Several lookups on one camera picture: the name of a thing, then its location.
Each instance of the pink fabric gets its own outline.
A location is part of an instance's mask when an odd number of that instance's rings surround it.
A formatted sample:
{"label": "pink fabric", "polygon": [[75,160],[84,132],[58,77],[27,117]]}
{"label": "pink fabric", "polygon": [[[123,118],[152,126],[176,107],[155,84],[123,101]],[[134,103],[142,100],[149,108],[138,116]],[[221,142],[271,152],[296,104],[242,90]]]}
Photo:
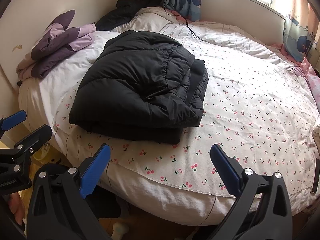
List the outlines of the pink fabric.
{"label": "pink fabric", "polygon": [[271,47],[274,47],[276,49],[278,49],[280,51],[280,53],[285,56],[288,60],[290,60],[291,62],[297,64],[298,66],[300,66],[301,62],[296,61],[285,49],[284,45],[281,43],[275,43],[273,44]]}
{"label": "pink fabric", "polygon": [[302,61],[300,68],[309,82],[309,88],[311,90],[313,98],[316,101],[318,111],[320,112],[320,78],[316,75],[311,64],[306,58],[304,58],[304,60]]}

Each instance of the lavender fabric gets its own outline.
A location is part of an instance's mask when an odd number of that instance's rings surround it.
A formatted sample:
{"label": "lavender fabric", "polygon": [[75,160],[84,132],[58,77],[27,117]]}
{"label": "lavender fabric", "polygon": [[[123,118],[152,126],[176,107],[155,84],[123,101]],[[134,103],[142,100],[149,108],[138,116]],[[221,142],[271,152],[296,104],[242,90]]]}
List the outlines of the lavender fabric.
{"label": "lavender fabric", "polygon": [[75,10],[70,10],[60,14],[50,23],[31,51],[18,64],[17,74],[19,79],[43,78],[64,57],[93,42],[93,35],[88,36],[88,34],[96,31],[94,24],[67,29],[74,15]]}

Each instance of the white bed sheet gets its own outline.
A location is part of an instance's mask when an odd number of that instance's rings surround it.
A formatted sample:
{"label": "white bed sheet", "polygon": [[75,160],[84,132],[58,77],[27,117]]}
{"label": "white bed sheet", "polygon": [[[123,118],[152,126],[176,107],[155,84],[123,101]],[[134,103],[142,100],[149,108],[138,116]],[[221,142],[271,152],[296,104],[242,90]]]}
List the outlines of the white bed sheet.
{"label": "white bed sheet", "polygon": [[[149,11],[147,9],[143,10],[137,14],[131,23],[123,25],[117,30],[156,31],[174,36],[177,39],[185,39],[189,35],[191,36],[189,30],[174,19],[175,17],[166,14],[161,15],[162,12],[159,8],[148,8]],[[242,50],[244,53],[250,53],[250,55],[262,58],[279,67],[288,68],[291,65],[290,62],[283,61],[261,42],[236,27],[227,25],[228,32],[225,32],[226,25],[214,23],[199,23],[199,25],[203,26],[191,25],[191,27],[200,38],[212,44],[222,41],[219,45]],[[77,142],[77,138],[73,138],[61,129],[54,127],[52,122],[65,95],[82,79],[86,70],[102,52],[105,42],[117,35],[118,33],[112,32],[96,32],[96,41],[92,45],[63,61],[45,79],[41,81],[33,78],[28,79],[22,84],[19,91],[20,109],[26,110],[28,114],[25,125],[30,130],[35,130],[44,123],[51,125],[52,129],[56,131],[54,138],[51,140],[52,145],[63,152],[75,166],[78,166],[81,160],[92,153],[88,148],[82,147]],[[147,212],[187,225],[217,224],[234,202],[234,199],[230,197],[215,197],[160,184],[121,165],[116,165],[114,162],[109,164],[107,177],[101,183]],[[292,201],[296,198],[298,204],[301,203],[302,199],[305,198],[306,200],[303,206],[293,205],[294,213],[312,203],[315,196],[310,198],[308,194],[309,192],[300,191],[291,195]]]}

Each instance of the black clothing pile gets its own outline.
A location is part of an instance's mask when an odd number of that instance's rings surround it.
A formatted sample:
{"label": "black clothing pile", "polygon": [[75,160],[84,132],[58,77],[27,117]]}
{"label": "black clothing pile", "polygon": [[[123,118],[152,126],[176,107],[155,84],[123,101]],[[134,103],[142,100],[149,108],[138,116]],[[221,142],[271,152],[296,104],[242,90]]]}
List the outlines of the black clothing pile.
{"label": "black clothing pile", "polygon": [[106,136],[177,144],[183,128],[200,124],[207,83],[204,61],[176,40],[126,31],[83,77],[69,120]]}
{"label": "black clothing pile", "polygon": [[96,23],[97,31],[111,31],[128,23],[142,8],[158,6],[162,0],[118,0],[116,9],[103,16]]}

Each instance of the blue gripper pad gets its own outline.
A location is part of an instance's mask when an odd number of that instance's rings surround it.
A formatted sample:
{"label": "blue gripper pad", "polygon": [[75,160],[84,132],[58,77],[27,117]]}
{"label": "blue gripper pad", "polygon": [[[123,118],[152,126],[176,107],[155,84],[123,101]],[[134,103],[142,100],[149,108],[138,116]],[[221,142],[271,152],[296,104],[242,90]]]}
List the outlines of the blue gripper pad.
{"label": "blue gripper pad", "polygon": [[93,160],[81,176],[81,186],[79,192],[82,198],[85,198],[87,195],[90,195],[93,192],[101,174],[107,166],[110,160],[109,146],[103,143],[92,158]]}
{"label": "blue gripper pad", "polygon": [[2,120],[0,130],[8,131],[12,127],[15,127],[17,124],[23,122],[27,118],[25,111],[21,110],[13,115],[10,115],[6,119]]}
{"label": "blue gripper pad", "polygon": [[210,158],[230,195],[241,195],[241,172],[243,168],[234,158],[229,158],[218,144],[210,149]]}

